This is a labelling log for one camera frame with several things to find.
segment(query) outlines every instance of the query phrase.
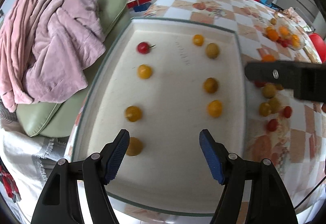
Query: checkered tablecloth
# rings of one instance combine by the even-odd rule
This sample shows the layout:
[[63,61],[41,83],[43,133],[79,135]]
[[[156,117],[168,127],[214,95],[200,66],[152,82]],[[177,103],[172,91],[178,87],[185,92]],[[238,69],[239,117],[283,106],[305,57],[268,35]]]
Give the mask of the checkered tablecloth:
[[[213,24],[238,33],[242,61],[261,60],[266,54],[277,60],[321,63],[320,58],[302,32],[306,46],[294,51],[284,48],[264,36],[274,10],[253,0],[157,0],[145,16],[177,18]],[[326,158],[326,115],[320,103],[304,102],[293,98],[293,91],[279,91],[277,98],[282,106],[291,106],[290,119],[281,113],[268,117],[258,114],[259,104],[265,102],[261,90],[246,81],[247,93],[247,135],[244,158],[261,161],[270,158],[279,171],[296,206],[325,176]],[[279,122],[275,132],[267,132],[266,124],[276,118]],[[305,203],[298,208],[304,210],[316,202],[325,185],[318,188]]]

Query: table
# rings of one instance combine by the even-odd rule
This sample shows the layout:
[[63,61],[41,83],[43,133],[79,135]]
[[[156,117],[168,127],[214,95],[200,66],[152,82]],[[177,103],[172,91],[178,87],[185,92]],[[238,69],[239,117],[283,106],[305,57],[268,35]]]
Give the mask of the table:
[[[261,60],[266,54],[271,54],[278,60],[321,63],[317,51],[304,32],[307,44],[299,51],[284,48],[266,38],[263,32],[273,15],[274,10],[253,0],[157,0],[145,13],[145,16],[192,20],[236,31],[243,65],[248,61]],[[320,103],[296,100],[293,91],[282,90],[277,97],[283,106],[292,107],[292,117],[286,119],[277,113],[264,118],[258,115],[258,106],[266,99],[261,95],[260,89],[249,81],[246,81],[246,97],[247,131],[243,158],[254,161],[270,158],[296,206],[325,175],[326,114],[321,111]],[[71,160],[82,111],[83,107],[67,144],[65,158],[68,160]],[[266,123],[271,118],[278,120],[279,127],[275,132],[266,132]],[[324,190],[325,183],[296,212],[314,204],[325,193]],[[243,200],[238,223],[245,220],[248,199]],[[114,208],[146,222],[184,221],[183,217],[166,212],[140,209],[116,200],[111,202]]]

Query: green sofa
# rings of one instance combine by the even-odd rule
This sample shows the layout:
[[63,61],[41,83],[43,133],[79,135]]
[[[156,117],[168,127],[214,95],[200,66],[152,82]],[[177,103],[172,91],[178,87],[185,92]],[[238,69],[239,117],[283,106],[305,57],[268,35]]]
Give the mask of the green sofa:
[[112,43],[130,20],[127,0],[98,0],[101,25],[106,35],[105,53],[84,70],[88,81],[86,89],[80,90],[64,103],[19,104],[17,117],[30,137],[42,135],[50,138],[67,137],[71,133],[77,114],[92,84],[95,74]]

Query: pink blanket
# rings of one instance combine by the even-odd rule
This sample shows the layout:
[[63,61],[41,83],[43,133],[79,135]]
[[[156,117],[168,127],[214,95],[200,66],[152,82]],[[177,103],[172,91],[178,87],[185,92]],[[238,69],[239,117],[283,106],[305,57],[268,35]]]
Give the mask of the pink blanket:
[[83,70],[105,51],[97,0],[16,0],[0,29],[0,96],[62,103],[87,87]]

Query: silver bolt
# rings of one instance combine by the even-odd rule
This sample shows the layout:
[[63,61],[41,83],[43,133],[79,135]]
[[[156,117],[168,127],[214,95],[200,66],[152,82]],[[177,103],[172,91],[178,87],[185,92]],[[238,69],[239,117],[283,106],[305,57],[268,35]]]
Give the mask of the silver bolt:
[[278,71],[276,69],[273,70],[274,79],[278,79]]
[[93,153],[91,155],[92,160],[97,160],[100,157],[100,153]]
[[265,164],[265,165],[271,165],[271,161],[269,160],[269,159],[263,159],[263,164]]
[[235,154],[235,153],[230,153],[228,157],[229,157],[229,159],[231,159],[231,160],[236,160],[237,157],[238,157],[238,155]]
[[58,160],[58,164],[59,165],[64,165],[65,163],[66,163],[66,160],[65,159]]

